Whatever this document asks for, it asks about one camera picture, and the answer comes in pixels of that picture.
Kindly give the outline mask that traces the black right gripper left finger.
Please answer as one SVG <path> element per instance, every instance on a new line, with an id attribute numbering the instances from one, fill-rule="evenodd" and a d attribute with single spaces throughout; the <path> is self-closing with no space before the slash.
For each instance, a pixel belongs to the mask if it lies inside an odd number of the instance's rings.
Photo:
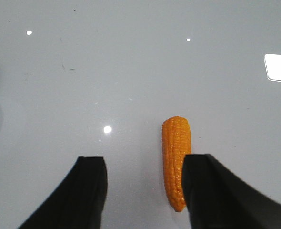
<path id="1" fill-rule="evenodd" d="M 99 229 L 107 195 L 103 157 L 80 156 L 21 229 Z"/>

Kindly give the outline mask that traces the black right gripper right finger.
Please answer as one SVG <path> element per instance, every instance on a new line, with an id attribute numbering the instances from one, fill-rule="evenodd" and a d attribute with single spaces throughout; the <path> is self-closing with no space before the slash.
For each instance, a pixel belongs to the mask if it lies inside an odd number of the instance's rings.
<path id="1" fill-rule="evenodd" d="M 210 154 L 185 157 L 182 187 L 193 229 L 281 229 L 281 204 Z"/>

